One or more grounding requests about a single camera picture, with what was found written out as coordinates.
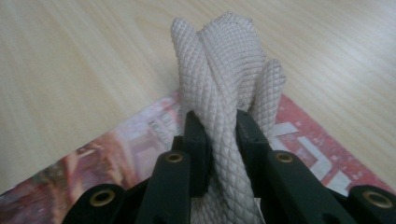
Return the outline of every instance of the waffle-textured fabric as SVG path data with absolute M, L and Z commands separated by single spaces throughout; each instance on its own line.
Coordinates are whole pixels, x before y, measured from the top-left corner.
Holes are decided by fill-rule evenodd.
M 235 141 L 236 109 L 269 137 L 286 81 L 279 61 L 265 61 L 252 21 L 227 12 L 195 32 L 174 20 L 183 120 L 194 110 L 212 141 L 214 165 L 205 197 L 193 199 L 191 223 L 262 223 Z

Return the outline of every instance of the gray textured cloth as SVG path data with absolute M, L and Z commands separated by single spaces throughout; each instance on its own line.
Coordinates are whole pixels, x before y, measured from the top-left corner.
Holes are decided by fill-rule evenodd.
M 280 63 L 265 61 L 251 20 L 230 12 L 199 32 L 175 19 L 171 33 L 183 116 L 194 110 L 213 147 L 209 190 L 192 201 L 191 223 L 262 223 L 235 142 L 235 117 L 237 108 L 248 111 L 269 137 L 286 81 Z

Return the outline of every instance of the table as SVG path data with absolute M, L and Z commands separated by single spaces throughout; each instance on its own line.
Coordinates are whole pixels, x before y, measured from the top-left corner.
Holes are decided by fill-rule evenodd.
M 172 20 L 228 10 L 285 94 L 396 189 L 394 1 L 0 0 L 0 192 L 176 91 Z

